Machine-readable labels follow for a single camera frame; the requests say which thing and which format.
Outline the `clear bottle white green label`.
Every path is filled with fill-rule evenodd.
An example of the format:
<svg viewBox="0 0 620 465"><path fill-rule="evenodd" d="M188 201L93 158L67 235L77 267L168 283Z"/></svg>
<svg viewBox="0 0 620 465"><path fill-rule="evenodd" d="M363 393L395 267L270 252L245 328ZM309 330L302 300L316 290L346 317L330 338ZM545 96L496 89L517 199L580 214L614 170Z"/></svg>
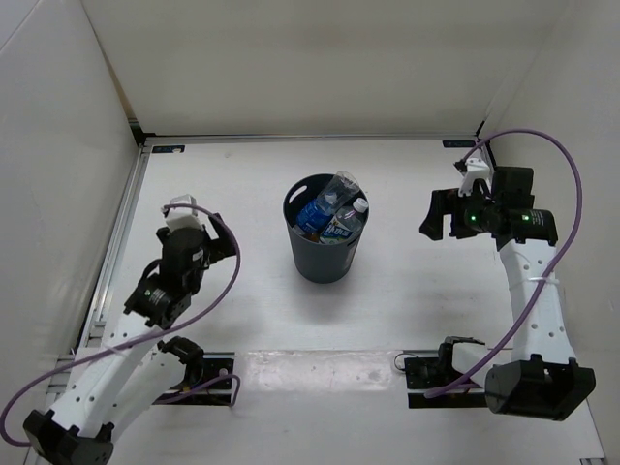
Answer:
<svg viewBox="0 0 620 465"><path fill-rule="evenodd" d="M357 198L352 205L341 207L321 232L319 241L334 245L349 240L361 231L368 207L368 201L364 198Z"/></svg>

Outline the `clear bottle blue label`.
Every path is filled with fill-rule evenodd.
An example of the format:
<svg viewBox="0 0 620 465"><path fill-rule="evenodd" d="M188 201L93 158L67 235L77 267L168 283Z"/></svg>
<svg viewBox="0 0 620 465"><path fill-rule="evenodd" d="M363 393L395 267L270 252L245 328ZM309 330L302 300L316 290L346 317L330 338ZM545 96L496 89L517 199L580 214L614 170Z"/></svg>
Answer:
<svg viewBox="0 0 620 465"><path fill-rule="evenodd" d="M335 194L317 196L297 214L294 230L299 235L318 233L330 220L336 200Z"/></svg>

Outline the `clear unlabelled plastic bottle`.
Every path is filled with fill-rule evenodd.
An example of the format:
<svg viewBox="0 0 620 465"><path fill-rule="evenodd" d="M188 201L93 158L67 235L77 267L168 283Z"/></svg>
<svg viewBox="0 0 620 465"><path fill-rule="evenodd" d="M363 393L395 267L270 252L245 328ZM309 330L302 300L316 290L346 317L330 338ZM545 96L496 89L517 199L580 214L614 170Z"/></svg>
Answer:
<svg viewBox="0 0 620 465"><path fill-rule="evenodd" d="M325 214L334 214L360 190L357 180L347 171L338 171L317 196L317 205Z"/></svg>

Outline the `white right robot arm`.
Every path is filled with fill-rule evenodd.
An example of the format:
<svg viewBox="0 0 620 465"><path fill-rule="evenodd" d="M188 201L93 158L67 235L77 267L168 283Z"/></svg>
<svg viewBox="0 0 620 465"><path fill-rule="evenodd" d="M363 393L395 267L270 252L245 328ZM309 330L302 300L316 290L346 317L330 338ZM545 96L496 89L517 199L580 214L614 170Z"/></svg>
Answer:
<svg viewBox="0 0 620 465"><path fill-rule="evenodd" d="M470 383L482 388L494 414L562 421L596 386L593 369L576 361L562 315L558 284L548 266L558 240L553 214L534 207L534 172L529 168L492 170L476 159L459 162L459 187L435 190L419 230L443 237L450 217L456 239L489 234L506 271L516 327L511 358L496 361L475 338L450 336L439 349L435 375L446 387Z"/></svg>

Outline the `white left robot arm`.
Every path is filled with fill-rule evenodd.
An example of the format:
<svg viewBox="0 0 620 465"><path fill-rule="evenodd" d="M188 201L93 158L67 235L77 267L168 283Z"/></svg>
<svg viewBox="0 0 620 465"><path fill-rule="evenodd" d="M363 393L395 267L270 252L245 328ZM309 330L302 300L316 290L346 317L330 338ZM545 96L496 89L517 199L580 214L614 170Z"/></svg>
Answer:
<svg viewBox="0 0 620 465"><path fill-rule="evenodd" d="M32 411L23 429L34 451L51 464L106 464L122 432L152 404L176 403L205 394L215 385L240 384L231 370L211 371L204 351L174 335L176 320L190 307L203 274L213 264L239 258L233 233L219 214L209 221L199 209L164 210L166 224L156 232L162 244L125 303L115 330L85 369L46 411Z"/></svg>

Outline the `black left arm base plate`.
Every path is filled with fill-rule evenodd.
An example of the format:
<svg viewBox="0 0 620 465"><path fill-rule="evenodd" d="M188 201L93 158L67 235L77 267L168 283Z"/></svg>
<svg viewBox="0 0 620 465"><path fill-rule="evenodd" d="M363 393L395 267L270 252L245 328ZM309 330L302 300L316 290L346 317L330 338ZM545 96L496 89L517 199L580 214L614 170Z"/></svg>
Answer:
<svg viewBox="0 0 620 465"><path fill-rule="evenodd" d="M234 353L207 353L189 385L173 386L154 404L231 407L237 390L233 371Z"/></svg>

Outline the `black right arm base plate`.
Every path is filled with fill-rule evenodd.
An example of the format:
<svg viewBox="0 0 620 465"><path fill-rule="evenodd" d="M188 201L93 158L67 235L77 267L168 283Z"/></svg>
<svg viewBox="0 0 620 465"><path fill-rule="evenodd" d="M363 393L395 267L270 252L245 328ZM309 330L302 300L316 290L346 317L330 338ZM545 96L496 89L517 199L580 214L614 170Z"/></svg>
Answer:
<svg viewBox="0 0 620 465"><path fill-rule="evenodd" d="M405 376L405 384L410 410L429 409L476 409L485 408L483 390L479 387L466 387L451 391L443 396L427 399L424 393L451 383L459 374L439 366L436 354L398 353L393 360L394 369Z"/></svg>

